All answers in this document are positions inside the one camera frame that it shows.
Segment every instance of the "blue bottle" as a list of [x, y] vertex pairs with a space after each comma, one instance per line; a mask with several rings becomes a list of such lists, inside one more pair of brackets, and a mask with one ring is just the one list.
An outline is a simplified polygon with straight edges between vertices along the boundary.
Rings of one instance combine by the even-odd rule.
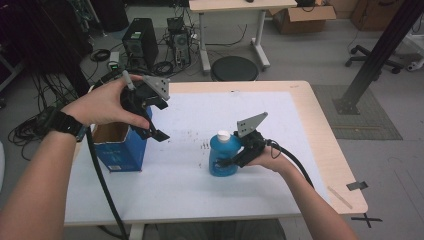
[[240, 140], [228, 131], [218, 131], [218, 134], [211, 138], [210, 145], [209, 172], [216, 177], [226, 177], [236, 173], [237, 165], [223, 167], [218, 164], [218, 161], [225, 161], [237, 155], [241, 148]]

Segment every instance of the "gray floor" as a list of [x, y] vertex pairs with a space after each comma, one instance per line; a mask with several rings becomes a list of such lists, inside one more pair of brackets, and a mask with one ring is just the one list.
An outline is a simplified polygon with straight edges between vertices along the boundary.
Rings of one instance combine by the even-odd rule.
[[[144, 13], [145, 8], [129, 8], [132, 19]], [[156, 18], [173, 16], [169, 9], [158, 10]], [[163, 25], [155, 24], [156, 35], [163, 34]], [[208, 41], [229, 43], [242, 34], [244, 25], [228, 25], [222, 28], [208, 28]], [[231, 47], [209, 47], [209, 57], [214, 61], [222, 56], [238, 55], [251, 59], [259, 65], [249, 44], [250, 36], [255, 35], [255, 25], [248, 25], [244, 40]], [[344, 66], [349, 57], [347, 47], [352, 43], [370, 47], [377, 42], [380, 32], [358, 32], [349, 20], [328, 21], [323, 32], [299, 35], [280, 35], [271, 21], [266, 21], [262, 45], [271, 62], [271, 68], [261, 72], [259, 81], [306, 80], [311, 84], [348, 85], [360, 69], [360, 63], [350, 68]], [[95, 49], [110, 48], [120, 43], [122, 33], [111, 33], [107, 37], [93, 35]], [[158, 60], [164, 58], [164, 48]], [[401, 45], [393, 57], [408, 65], [417, 56], [407, 46]], [[211, 81], [204, 76], [196, 61], [192, 67], [172, 77], [173, 82]], [[90, 75], [94, 64], [88, 59], [82, 68]], [[95, 74], [98, 79], [106, 72], [101, 65]], [[398, 75], [384, 68], [380, 79], [370, 86], [374, 96], [384, 108], [389, 118], [403, 137], [403, 141], [358, 141], [338, 140], [343, 153], [358, 181], [369, 185], [363, 190], [368, 202], [370, 218], [382, 222], [371, 222], [371, 228], [364, 221], [346, 221], [354, 228], [361, 239], [424, 239], [424, 70], [402, 71]], [[0, 140], [6, 154], [6, 173], [0, 193], [0, 207], [4, 205], [27, 162], [21, 157], [21, 148], [7, 140], [7, 134], [17, 124], [36, 114], [37, 104], [32, 82], [27, 74], [22, 74], [2, 93], [8, 106], [0, 110]], [[30, 155], [37, 144], [26, 149]], [[301, 217], [281, 219], [288, 239], [311, 239]], [[154, 226], [149, 226], [145, 239], [158, 239]], [[115, 239], [95, 227], [69, 227], [65, 239]]]

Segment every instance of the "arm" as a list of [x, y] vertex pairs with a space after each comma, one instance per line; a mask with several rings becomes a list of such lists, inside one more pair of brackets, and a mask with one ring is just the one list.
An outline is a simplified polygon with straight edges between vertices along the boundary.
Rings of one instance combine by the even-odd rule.
[[[132, 80], [141, 77], [131, 76]], [[79, 98], [62, 109], [86, 126], [125, 122], [142, 128], [144, 118], [120, 105], [125, 81], [118, 79]], [[62, 238], [66, 193], [76, 139], [51, 131], [40, 144], [8, 202], [0, 212], [0, 239]]]
[[303, 175], [282, 154], [273, 159], [271, 148], [249, 163], [278, 172], [286, 181], [313, 239], [357, 239], [349, 225], [309, 185]]

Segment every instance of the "hand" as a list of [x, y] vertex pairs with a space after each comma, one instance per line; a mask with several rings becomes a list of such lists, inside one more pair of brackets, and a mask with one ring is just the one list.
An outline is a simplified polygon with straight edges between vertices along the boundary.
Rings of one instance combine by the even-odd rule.
[[[130, 78], [133, 81], [142, 80], [142, 77], [137, 75], [130, 75]], [[73, 116], [85, 126], [123, 122], [148, 129], [149, 122], [145, 118], [122, 108], [120, 96], [126, 85], [123, 77], [111, 81], [68, 104], [62, 111]]]
[[283, 154], [280, 154], [277, 158], [272, 158], [272, 155], [278, 155], [277, 149], [272, 149], [270, 146], [265, 147], [262, 151], [262, 154], [255, 158], [253, 161], [247, 164], [247, 166], [260, 165], [262, 167], [268, 168], [274, 172], [281, 173], [286, 167], [287, 164], [291, 164]]

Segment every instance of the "black wristwatch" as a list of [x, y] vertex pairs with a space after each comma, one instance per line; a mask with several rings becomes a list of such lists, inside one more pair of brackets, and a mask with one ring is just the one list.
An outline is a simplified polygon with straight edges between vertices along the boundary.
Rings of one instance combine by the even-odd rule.
[[78, 122], [74, 117], [62, 112], [54, 111], [50, 128], [62, 133], [70, 133], [76, 137], [77, 142], [84, 138], [87, 127]]

